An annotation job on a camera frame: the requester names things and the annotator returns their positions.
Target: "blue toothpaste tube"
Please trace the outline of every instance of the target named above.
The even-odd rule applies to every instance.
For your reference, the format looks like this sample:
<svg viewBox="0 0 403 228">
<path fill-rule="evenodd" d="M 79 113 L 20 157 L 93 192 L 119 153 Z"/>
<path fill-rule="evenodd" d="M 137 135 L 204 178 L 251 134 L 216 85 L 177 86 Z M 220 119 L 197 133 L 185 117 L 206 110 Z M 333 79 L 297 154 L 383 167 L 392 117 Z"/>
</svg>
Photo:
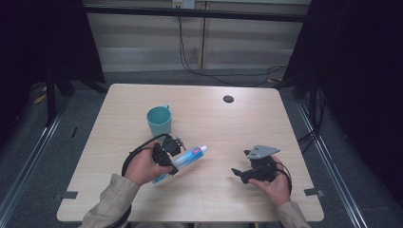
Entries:
<svg viewBox="0 0 403 228">
<path fill-rule="evenodd" d="M 178 170 L 185 168 L 187 165 L 193 163 L 194 161 L 198 160 L 204 155 L 204 151 L 207 149 L 207 146 L 196 146 L 195 148 L 187 151 L 182 156 L 178 157 L 176 160 L 172 161 L 172 164 L 177 167 Z M 165 178 L 169 177 L 169 174 L 161 174 L 152 182 L 156 183 L 159 181 L 164 180 Z"/>
</svg>

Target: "black cable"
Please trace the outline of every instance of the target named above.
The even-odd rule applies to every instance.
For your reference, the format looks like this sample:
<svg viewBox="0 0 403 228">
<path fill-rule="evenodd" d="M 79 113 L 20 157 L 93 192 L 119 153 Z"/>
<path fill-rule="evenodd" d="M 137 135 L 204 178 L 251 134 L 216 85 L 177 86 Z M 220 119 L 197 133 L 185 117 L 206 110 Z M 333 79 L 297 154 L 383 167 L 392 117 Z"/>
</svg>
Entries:
<svg viewBox="0 0 403 228">
<path fill-rule="evenodd" d="M 291 194 L 291 191 L 293 190 L 293 180 L 291 179 L 290 171 L 288 171 L 288 168 L 285 167 L 285 165 L 283 163 L 280 163 L 280 162 L 276 162 L 276 163 L 280 164 L 287 171 L 287 173 L 286 173 L 284 170 L 277 169 L 277 171 L 279 171 L 280 173 L 284 174 L 285 177 L 287 177 L 288 189 L 290 189 L 290 194 Z"/>
<path fill-rule="evenodd" d="M 178 17 L 178 22 L 179 22 L 179 31 L 180 31 L 181 63 L 182 63 L 183 68 L 186 69 L 188 72 L 190 72 L 192 74 L 199 75 L 199 76 L 202 76 L 202 77 L 213 78 L 213 79 L 215 79 L 215 80 L 217 80 L 217 81 L 219 81 L 221 83 L 224 83 L 224 84 L 230 85 L 230 86 L 256 87 L 256 86 L 260 86 L 260 85 L 265 84 L 267 82 L 267 80 L 269 79 L 269 75 L 271 73 L 274 73 L 274 72 L 286 67 L 286 66 L 271 66 L 271 67 L 269 67 L 267 69 L 267 71 L 265 73 L 256 73 L 256 74 L 236 74 L 236 73 L 233 73 L 233 74 L 214 74 L 213 75 L 213 74 L 206 74 L 206 73 L 196 72 L 189 66 L 189 64 L 187 63 L 187 60 L 186 60 L 186 56 L 184 54 L 184 44 L 183 44 L 183 36 L 182 36 L 182 18 L 181 17 Z M 245 85 L 234 85 L 234 84 L 228 83 L 228 82 L 226 82 L 226 81 L 224 81 L 222 79 L 217 78 L 217 77 L 222 77 L 222 76 L 266 76 L 266 78 L 265 78 L 264 81 L 262 81 L 260 83 L 257 83 L 255 85 L 245 86 Z"/>
<path fill-rule="evenodd" d="M 299 145 L 307 143 L 308 140 L 310 140 L 308 145 L 301 151 L 302 154 L 304 154 L 308 150 L 308 148 L 312 145 L 312 143 L 317 139 L 317 135 L 318 135 L 319 130 L 320 130 L 321 126 L 322 126 L 325 106 L 326 106 L 327 103 L 326 103 L 326 100 L 324 98 L 323 92 L 321 90 L 319 92 L 320 93 L 319 93 L 319 99 L 317 101 L 317 105 L 320 107 L 320 118 L 319 118 L 318 123 L 313 123 L 314 129 L 312 131 L 310 131 L 307 135 L 303 136 L 302 138 L 298 139 L 298 144 Z"/>
<path fill-rule="evenodd" d="M 131 160 L 133 160 L 134 156 L 138 155 L 140 152 L 142 152 L 145 148 L 146 145 L 148 145 L 149 143 L 159 139 L 160 137 L 163 136 L 169 136 L 168 134 L 161 134 L 158 135 L 154 138 L 152 138 L 151 140 L 143 143 L 142 145 L 140 145 L 139 147 L 137 147 L 135 150 L 133 150 L 132 152 L 129 153 L 128 157 L 125 159 L 124 165 L 122 167 L 122 177 L 125 176 L 125 171 L 127 170 L 128 165 L 130 164 Z"/>
</svg>

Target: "wooden tabletop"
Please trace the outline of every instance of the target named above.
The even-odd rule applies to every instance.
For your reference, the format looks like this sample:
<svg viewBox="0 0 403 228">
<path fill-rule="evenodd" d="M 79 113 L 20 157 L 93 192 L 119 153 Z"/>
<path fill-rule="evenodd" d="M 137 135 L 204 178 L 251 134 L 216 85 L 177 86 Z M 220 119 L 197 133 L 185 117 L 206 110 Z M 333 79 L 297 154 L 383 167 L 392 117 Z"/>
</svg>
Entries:
<svg viewBox="0 0 403 228">
<path fill-rule="evenodd" d="M 230 95 L 233 103 L 223 97 Z M 278 91 L 192 85 L 113 85 L 86 143 L 68 186 L 76 199 L 63 199 L 57 218 L 81 221 L 99 202 L 112 173 L 120 174 L 128 152 L 152 138 L 147 111 L 169 104 L 171 135 L 181 136 L 188 148 L 207 145 L 198 161 L 175 176 L 142 186 L 132 203 L 129 220 L 231 221 L 278 220 L 276 208 L 259 189 L 243 184 L 231 168 L 249 170 L 243 151 L 255 144 L 277 147 L 276 156 L 293 179 L 291 199 L 310 221 L 323 219 L 296 137 Z"/>
</svg>

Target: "black backdrop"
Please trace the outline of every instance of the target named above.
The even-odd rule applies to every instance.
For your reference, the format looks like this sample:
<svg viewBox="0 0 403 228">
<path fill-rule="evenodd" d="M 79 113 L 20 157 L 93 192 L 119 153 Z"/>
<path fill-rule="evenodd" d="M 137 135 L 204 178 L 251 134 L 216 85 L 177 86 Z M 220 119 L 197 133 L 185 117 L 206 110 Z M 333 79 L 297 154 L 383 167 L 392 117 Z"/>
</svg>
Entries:
<svg viewBox="0 0 403 228">
<path fill-rule="evenodd" d="M 350 142 L 403 206 L 403 2 L 313 0 L 308 17 L 284 78 L 303 72 L 298 97 L 315 76 Z"/>
<path fill-rule="evenodd" d="M 0 143 L 12 132 L 33 84 L 51 70 L 57 80 L 103 82 L 84 12 L 54 10 L 81 0 L 6 0 L 0 7 Z"/>
</svg>

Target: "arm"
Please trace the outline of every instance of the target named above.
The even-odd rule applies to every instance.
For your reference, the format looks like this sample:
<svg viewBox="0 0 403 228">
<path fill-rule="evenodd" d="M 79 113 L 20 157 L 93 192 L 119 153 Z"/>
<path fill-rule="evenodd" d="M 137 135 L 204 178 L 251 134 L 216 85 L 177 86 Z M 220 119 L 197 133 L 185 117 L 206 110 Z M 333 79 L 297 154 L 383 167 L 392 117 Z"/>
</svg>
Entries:
<svg viewBox="0 0 403 228">
<path fill-rule="evenodd" d="M 278 163 L 278 169 L 283 170 L 281 161 L 272 156 Z M 278 217 L 284 227 L 311 227 L 305 220 L 301 210 L 296 202 L 290 199 L 290 190 L 288 189 L 288 180 L 283 174 L 278 172 L 277 177 L 272 182 L 250 179 L 249 183 L 257 186 L 272 201 L 278 211 Z"/>
<path fill-rule="evenodd" d="M 114 223 L 127 211 L 143 184 L 172 170 L 172 167 L 158 166 L 152 160 L 154 145 L 155 142 L 151 142 L 133 158 L 124 177 L 112 175 L 109 186 L 101 194 L 100 202 L 86 213 L 81 227 L 107 227 Z"/>
</svg>

